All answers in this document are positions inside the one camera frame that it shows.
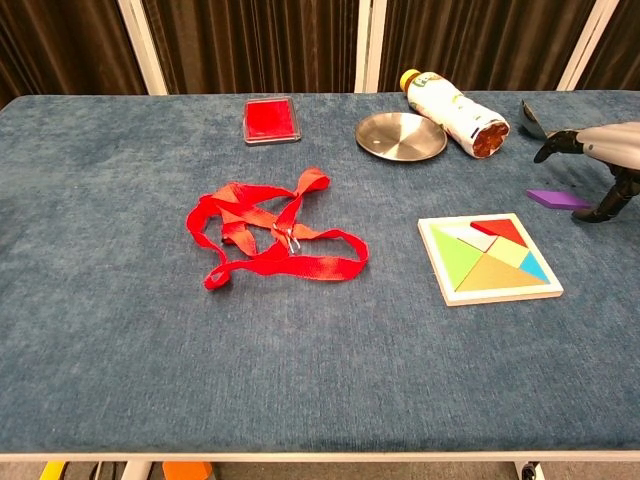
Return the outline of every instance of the floor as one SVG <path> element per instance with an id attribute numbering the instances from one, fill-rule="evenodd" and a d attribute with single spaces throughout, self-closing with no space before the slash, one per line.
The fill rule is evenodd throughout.
<path id="1" fill-rule="evenodd" d="M 0 463 L 0 480 L 38 480 L 42 463 Z M 64 480 L 90 480 L 92 463 L 71 463 Z M 105 464 L 98 480 L 111 480 Z M 546 480 L 635 480 L 638 463 L 546 463 Z M 117 470 L 116 478 L 122 472 Z M 155 464 L 149 480 L 163 480 Z M 216 480 L 517 480 L 512 463 L 221 463 Z"/>

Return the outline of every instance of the red ink pad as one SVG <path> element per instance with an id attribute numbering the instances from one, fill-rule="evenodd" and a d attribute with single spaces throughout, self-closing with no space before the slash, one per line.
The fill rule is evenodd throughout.
<path id="1" fill-rule="evenodd" d="M 249 100 L 244 107 L 244 140 L 249 145 L 300 140 L 290 97 Z"/>

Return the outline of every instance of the metal plate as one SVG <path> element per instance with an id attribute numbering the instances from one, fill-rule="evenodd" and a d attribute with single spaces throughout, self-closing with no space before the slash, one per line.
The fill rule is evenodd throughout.
<path id="1" fill-rule="evenodd" d="M 369 153 L 397 162 L 431 158 L 447 146 L 447 134 L 413 113 L 378 113 L 356 127 L 356 141 Z"/>

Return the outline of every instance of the yellow square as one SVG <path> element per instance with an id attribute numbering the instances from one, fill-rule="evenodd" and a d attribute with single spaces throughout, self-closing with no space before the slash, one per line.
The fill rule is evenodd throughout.
<path id="1" fill-rule="evenodd" d="M 491 245 L 491 248 L 487 250 L 487 253 L 512 267 L 518 268 L 529 253 L 529 249 L 504 237 L 498 237 Z"/>

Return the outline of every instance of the red triangle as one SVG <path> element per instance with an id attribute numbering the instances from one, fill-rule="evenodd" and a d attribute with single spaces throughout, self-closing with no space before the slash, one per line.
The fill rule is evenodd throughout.
<path id="1" fill-rule="evenodd" d="M 471 222 L 471 226 L 476 230 L 486 233 L 487 235 L 500 235 L 501 237 L 518 243 L 523 247 L 527 246 L 511 220 L 483 220 L 479 222 Z"/>

